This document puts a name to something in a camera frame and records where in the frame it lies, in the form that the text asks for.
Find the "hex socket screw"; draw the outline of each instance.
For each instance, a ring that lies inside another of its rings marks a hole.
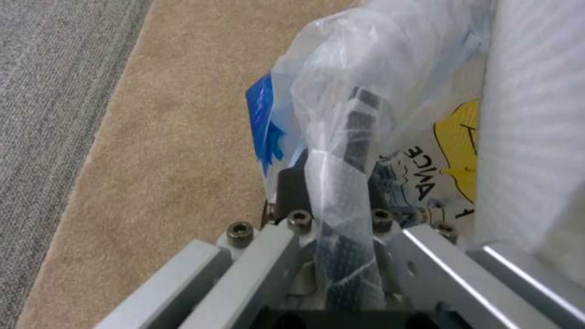
[[[225,232],[234,248],[245,248],[254,240],[254,228],[248,222],[235,222]]]
[[[392,229],[393,222],[392,215],[388,210],[382,208],[372,209],[371,211],[371,224],[374,232],[386,233]]]
[[[296,234],[305,234],[311,231],[313,216],[304,210],[293,210],[288,213],[287,225]]]
[[[452,244],[457,244],[457,238],[459,237],[459,234],[452,224],[448,222],[433,222],[431,227],[435,230],[435,232],[441,234]]]

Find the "gray carpet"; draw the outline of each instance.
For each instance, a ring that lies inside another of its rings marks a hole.
[[[149,6],[0,1],[0,328],[16,323]]]

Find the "gray metal bar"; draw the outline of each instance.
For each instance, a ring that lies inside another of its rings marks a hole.
[[[95,328],[176,328],[231,262],[227,250],[193,240]]]
[[[474,328],[556,328],[428,225],[394,237],[389,251],[401,290],[421,311],[458,312]]]
[[[248,328],[262,307],[280,302],[299,267],[297,236],[266,225],[180,328]]]
[[[585,290],[507,242],[467,254],[563,328],[585,328]]]

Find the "carpet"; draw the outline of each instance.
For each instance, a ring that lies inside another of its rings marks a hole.
[[[91,327],[190,240],[257,225],[244,92],[347,4],[155,0],[18,327]]]
[[[0,328],[25,303],[150,1],[0,6]]]

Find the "clear plastic bag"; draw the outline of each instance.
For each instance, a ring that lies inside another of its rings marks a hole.
[[[302,131],[309,149],[327,308],[384,306],[367,180],[379,154],[450,111],[434,105],[453,72],[487,49],[492,10],[484,0],[370,1],[310,23],[274,66],[270,120]]]

